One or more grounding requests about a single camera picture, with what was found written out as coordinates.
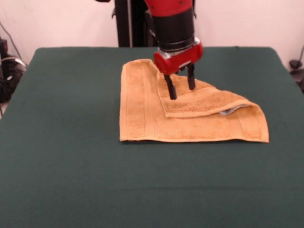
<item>folded towel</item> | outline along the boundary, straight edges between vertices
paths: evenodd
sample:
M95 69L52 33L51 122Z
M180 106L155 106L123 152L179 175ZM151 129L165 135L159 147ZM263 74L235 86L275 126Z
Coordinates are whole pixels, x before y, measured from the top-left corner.
M163 74L149 59L129 62L121 76L120 140L269 142L261 108L237 94L196 79L172 75L177 100L171 100Z

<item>green table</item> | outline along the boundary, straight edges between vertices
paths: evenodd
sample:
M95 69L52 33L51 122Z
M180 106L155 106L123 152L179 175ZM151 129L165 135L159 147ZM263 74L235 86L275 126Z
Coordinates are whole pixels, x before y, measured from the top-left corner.
M153 48L39 49L0 121L5 228L303 228L304 96L270 48L196 76L265 112L270 144L119 142L122 65Z

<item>orange towel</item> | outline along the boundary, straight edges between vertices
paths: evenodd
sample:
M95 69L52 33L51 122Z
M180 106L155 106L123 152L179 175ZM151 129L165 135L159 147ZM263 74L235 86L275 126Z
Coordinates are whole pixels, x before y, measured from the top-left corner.
M172 75L177 100L170 100L163 74L149 59L123 66L120 140L269 142L261 108L249 100L196 80L190 91L187 77Z

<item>white wall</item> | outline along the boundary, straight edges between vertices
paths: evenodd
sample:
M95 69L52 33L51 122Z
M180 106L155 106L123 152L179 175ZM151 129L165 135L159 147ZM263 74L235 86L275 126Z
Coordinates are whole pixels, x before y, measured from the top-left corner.
M268 46L288 66L304 45L304 0L197 0L205 46Z
M29 62L39 47L117 47L113 8L114 1L0 0L0 20ZM7 38L1 29L0 34Z
M38 47L116 47L114 0L0 0L0 20L29 62ZM270 46L287 66L304 44L304 0L196 0L205 46Z

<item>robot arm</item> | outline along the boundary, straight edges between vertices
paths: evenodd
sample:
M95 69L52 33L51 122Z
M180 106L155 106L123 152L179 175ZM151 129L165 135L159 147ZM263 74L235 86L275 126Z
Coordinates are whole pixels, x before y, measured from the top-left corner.
M194 63L203 55L203 46L194 35L192 0L145 0L153 17L159 51L154 62L164 74L171 99L176 91L170 75L188 69L189 89L195 88Z

